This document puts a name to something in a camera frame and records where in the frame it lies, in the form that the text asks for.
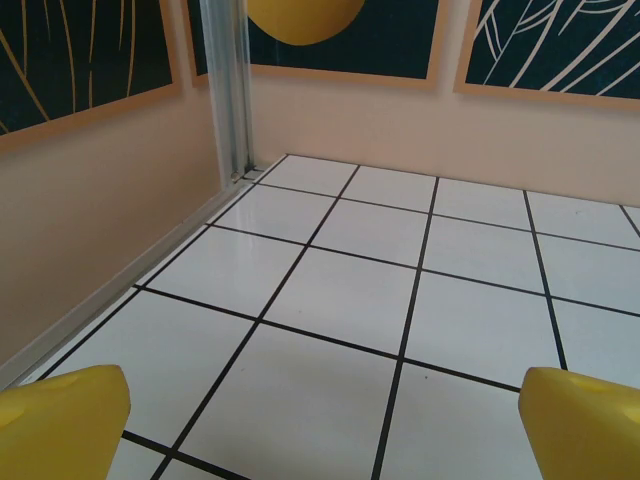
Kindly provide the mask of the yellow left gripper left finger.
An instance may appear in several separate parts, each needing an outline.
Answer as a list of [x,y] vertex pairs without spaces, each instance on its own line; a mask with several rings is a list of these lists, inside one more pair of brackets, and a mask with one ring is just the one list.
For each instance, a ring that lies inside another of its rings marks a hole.
[[3,479],[105,479],[131,411],[122,369],[99,365],[1,392]]

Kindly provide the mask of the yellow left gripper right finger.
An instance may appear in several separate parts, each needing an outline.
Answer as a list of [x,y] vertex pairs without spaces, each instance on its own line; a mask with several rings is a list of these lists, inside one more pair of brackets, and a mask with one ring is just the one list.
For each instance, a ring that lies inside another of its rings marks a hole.
[[639,391],[562,369],[527,370],[521,421],[544,479],[637,479]]

